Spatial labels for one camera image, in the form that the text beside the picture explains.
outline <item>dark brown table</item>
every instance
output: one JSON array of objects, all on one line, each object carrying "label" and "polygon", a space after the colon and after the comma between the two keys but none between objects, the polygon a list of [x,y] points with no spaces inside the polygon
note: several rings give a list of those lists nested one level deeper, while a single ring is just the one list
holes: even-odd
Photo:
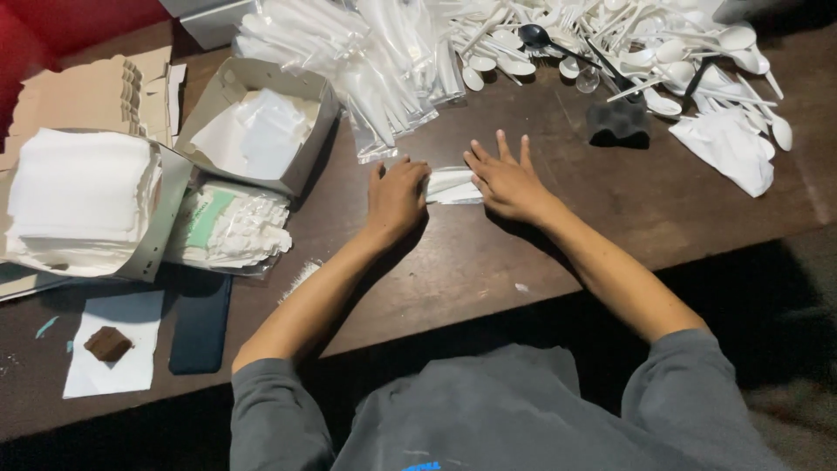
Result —
[{"label": "dark brown table", "polygon": [[[229,49],[192,54],[182,30],[161,23],[100,44],[64,61],[73,65],[175,45],[175,63],[188,64],[184,116]],[[528,133],[532,160],[544,184],[605,236],[651,269],[819,228],[837,215],[837,25],[763,44],[783,86],[778,112],[794,131],[794,149],[773,160],[775,181],[753,199],[680,145],[667,124],[652,120],[649,151],[593,148],[584,137],[590,96],[562,83],[557,69],[540,68],[523,87],[500,77],[467,106],[398,142],[434,167],[461,164],[472,138],[492,142],[495,129],[515,139]],[[755,86],[772,96],[766,82]],[[102,288],[67,288],[0,307],[0,439],[58,427],[89,417],[229,381],[238,347],[276,307],[306,261],[328,260],[362,226],[368,166],[357,164],[348,122],[315,172],[310,194],[290,219],[294,248],[264,282],[234,285],[224,367],[214,375],[172,376],[167,369],[174,315],[160,327],[154,381],[149,391],[62,400],[70,354],[85,299]],[[432,206],[415,248],[366,291],[328,344],[334,355],[466,319],[577,291],[576,280],[530,242],[486,219],[481,205]],[[516,289],[526,285],[528,292]],[[54,315],[59,319],[35,339]]]}]

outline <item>gray sweatshirt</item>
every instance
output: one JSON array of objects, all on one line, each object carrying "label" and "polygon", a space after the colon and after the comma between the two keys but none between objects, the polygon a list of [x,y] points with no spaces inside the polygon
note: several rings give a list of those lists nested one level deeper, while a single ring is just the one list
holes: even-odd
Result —
[{"label": "gray sweatshirt", "polygon": [[622,417],[581,398],[575,360],[561,348],[431,361],[357,407],[336,457],[289,361],[245,366],[233,391],[233,471],[787,469],[748,421],[717,340],[698,330],[651,346]]}]

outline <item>cardboard box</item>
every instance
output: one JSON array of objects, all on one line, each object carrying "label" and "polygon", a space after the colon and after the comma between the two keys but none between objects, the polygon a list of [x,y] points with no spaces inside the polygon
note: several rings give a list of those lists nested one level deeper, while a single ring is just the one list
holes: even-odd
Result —
[{"label": "cardboard box", "polygon": [[[112,132],[109,130],[95,129],[59,129],[58,131]],[[158,184],[157,205],[151,216],[145,235],[140,240],[139,246],[134,250],[134,253],[128,261],[110,275],[132,280],[142,280],[144,282],[153,282],[154,277],[157,275],[157,270],[160,267],[162,254],[166,251],[168,236],[172,232],[174,220],[177,216],[177,211],[180,209],[180,202],[189,183],[193,166],[181,155],[159,142],[144,137],[131,137],[148,142],[152,146],[152,149],[160,153],[162,176]],[[18,167],[16,165],[8,172],[8,176],[3,181],[0,181],[0,259],[44,270],[43,267],[34,267],[7,257],[5,234],[12,225],[12,217],[8,215],[8,197],[17,170]],[[55,275],[73,275],[73,273],[68,273],[66,270],[50,269],[44,271]]]},{"label": "cardboard box", "polygon": [[[192,144],[191,140],[218,114],[235,102],[242,101],[250,91],[263,88],[287,96],[298,96],[317,101],[320,109],[308,139],[302,144],[293,161],[281,178],[276,180],[242,177],[217,168]],[[192,161],[200,169],[228,179],[274,189],[283,194],[299,196],[305,187],[311,168],[320,153],[331,125],[337,117],[340,102],[324,77],[306,72],[294,76],[285,73],[277,64],[257,59],[231,58],[224,61],[209,81],[198,104],[183,123],[174,150]]]}]

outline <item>brownie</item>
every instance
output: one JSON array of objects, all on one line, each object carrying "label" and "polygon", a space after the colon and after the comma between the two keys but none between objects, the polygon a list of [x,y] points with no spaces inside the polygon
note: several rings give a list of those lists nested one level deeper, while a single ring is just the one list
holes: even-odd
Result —
[{"label": "brownie", "polygon": [[85,348],[98,361],[119,361],[132,346],[131,341],[115,327],[103,327],[85,342]]}]

